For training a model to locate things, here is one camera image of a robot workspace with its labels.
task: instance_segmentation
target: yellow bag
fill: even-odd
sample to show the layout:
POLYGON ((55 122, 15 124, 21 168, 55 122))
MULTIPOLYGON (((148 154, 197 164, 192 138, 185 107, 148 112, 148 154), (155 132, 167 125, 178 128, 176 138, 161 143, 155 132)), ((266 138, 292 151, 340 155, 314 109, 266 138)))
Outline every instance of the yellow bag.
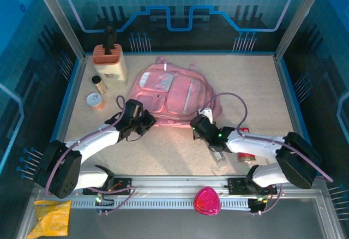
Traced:
POLYGON ((36 201, 35 213, 38 223, 27 239, 40 236, 67 236, 71 201, 36 201))

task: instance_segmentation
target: small jar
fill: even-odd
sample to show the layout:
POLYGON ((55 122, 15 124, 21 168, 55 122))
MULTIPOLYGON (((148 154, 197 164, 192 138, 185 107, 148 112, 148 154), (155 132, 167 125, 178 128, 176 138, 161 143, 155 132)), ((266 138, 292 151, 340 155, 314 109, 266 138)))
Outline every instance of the small jar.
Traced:
POLYGON ((98 75, 92 77, 92 82, 96 85, 100 94, 104 94, 106 91, 108 91, 108 88, 105 86, 104 81, 102 81, 101 77, 99 77, 98 75))

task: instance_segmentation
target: speckled tabletop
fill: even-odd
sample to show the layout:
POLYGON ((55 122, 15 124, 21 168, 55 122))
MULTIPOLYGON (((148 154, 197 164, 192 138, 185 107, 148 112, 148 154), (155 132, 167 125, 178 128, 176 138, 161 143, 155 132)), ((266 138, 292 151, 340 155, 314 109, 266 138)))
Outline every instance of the speckled tabletop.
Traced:
MULTIPOLYGON (((103 95, 106 107, 93 111, 87 104, 89 94, 97 92, 91 78, 97 74, 89 58, 65 140, 81 138, 98 129, 105 120, 119 111, 115 99, 119 94, 126 98, 136 77, 155 62, 157 56, 128 55, 127 85, 109 89, 103 95)), ((244 127, 251 133, 285 136, 293 131, 284 95, 272 56, 241 55, 173 55, 167 60, 187 68, 196 62, 196 70, 205 75, 217 92, 240 95, 249 109, 244 127)), ((218 127, 236 127, 244 116, 244 108, 234 97, 221 97, 223 116, 218 127)), ((201 140, 193 140, 191 129, 153 127, 135 142, 125 140, 107 147, 88 159, 120 175, 245 175, 253 164, 268 164, 257 158, 253 164, 241 163, 236 154, 225 153, 227 164, 218 167, 201 140)))

